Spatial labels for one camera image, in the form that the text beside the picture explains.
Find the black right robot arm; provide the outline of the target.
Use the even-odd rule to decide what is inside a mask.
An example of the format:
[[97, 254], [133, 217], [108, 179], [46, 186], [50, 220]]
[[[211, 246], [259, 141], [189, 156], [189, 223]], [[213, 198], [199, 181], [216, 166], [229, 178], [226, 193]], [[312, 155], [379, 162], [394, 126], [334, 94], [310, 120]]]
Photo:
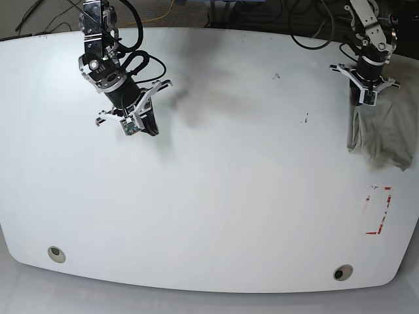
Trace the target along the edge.
[[112, 104], [109, 111], [101, 111], [95, 120], [100, 126], [115, 121], [124, 135], [139, 132], [150, 136], [159, 134], [152, 96], [172, 85], [161, 76], [150, 78], [150, 88], [136, 81], [149, 62], [161, 60], [140, 50], [143, 25], [137, 10], [129, 1], [123, 1], [134, 16], [137, 41], [133, 46], [121, 43], [117, 27], [117, 14], [108, 1], [84, 1], [80, 8], [79, 28], [84, 34], [84, 54], [79, 58], [79, 71], [99, 93], [104, 93]]

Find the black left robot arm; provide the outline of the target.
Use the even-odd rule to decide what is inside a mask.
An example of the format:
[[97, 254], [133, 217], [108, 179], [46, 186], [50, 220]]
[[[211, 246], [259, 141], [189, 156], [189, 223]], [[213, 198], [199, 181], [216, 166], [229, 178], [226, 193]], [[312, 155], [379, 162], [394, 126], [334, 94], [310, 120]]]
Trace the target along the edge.
[[351, 105], [374, 107], [380, 92], [400, 87], [397, 80], [382, 74], [397, 47], [397, 32], [379, 22], [379, 7], [374, 1], [346, 1], [344, 10], [351, 16], [350, 27], [359, 44], [345, 39], [340, 46], [349, 46], [356, 57], [355, 64], [338, 63], [329, 68], [349, 79]]

